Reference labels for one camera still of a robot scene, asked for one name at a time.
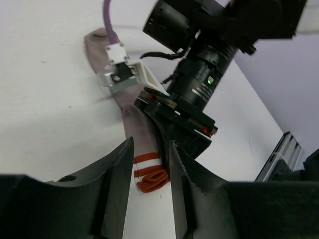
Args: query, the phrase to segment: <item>bolt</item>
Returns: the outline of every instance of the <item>bolt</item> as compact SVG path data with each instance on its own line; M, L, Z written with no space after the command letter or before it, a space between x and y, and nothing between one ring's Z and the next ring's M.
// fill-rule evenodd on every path
M114 76L113 80L115 80L116 82L119 82L121 80L121 78L119 76Z

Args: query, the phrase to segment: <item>white connector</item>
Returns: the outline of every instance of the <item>white connector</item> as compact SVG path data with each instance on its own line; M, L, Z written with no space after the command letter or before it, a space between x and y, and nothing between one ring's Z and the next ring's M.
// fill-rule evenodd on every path
M105 50L108 54L111 65L124 63L129 59L129 56L127 55L125 47L122 43L108 45L105 47Z

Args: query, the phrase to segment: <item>table surface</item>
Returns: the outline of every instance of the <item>table surface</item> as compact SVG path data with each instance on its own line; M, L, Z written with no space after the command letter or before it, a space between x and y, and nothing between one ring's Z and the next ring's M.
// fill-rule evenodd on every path
M155 0L114 0L111 17L131 58L167 50L142 33ZM101 27L101 0L4 0L0 9L0 173L58 180L124 139L121 111L97 84L83 36ZM176 65L146 59L161 80ZM282 131L233 62L205 109L219 131L198 162L253 181ZM170 185L143 194L131 182L124 239L175 238Z

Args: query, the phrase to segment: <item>purple cable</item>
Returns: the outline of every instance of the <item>purple cable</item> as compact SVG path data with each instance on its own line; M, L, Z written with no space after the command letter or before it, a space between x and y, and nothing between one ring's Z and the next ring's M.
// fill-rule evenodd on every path
M115 31L112 28L111 19L110 19L110 3L111 0L104 0L103 3L103 19L106 32L109 37L110 44L119 43L118 37Z

